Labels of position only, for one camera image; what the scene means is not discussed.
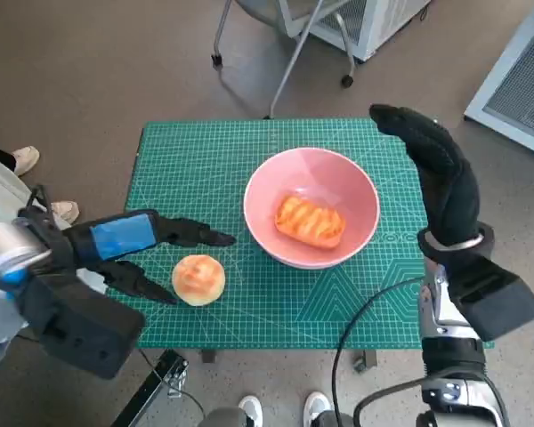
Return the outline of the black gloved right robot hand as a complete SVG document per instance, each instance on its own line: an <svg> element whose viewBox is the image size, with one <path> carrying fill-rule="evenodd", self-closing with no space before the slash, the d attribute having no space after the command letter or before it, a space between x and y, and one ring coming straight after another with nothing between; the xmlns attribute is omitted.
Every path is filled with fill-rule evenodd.
<svg viewBox="0 0 534 427"><path fill-rule="evenodd" d="M477 238L477 180L449 131L405 107L373 104L369 115L381 133L404 142L417 168L428 229L436 241L449 247Z"/></svg>

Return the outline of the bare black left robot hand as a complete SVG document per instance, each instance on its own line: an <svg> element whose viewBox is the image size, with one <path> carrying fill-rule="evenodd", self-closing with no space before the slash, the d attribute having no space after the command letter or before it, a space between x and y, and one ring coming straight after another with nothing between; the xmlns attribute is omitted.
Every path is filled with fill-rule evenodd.
<svg viewBox="0 0 534 427"><path fill-rule="evenodd" d="M152 209L121 213L65 229L75 264L104 277L105 284L131 297L176 304L174 295L148 279L144 269L122 258L163 243L195 247L232 246L236 238L187 218L166 218Z"/></svg>

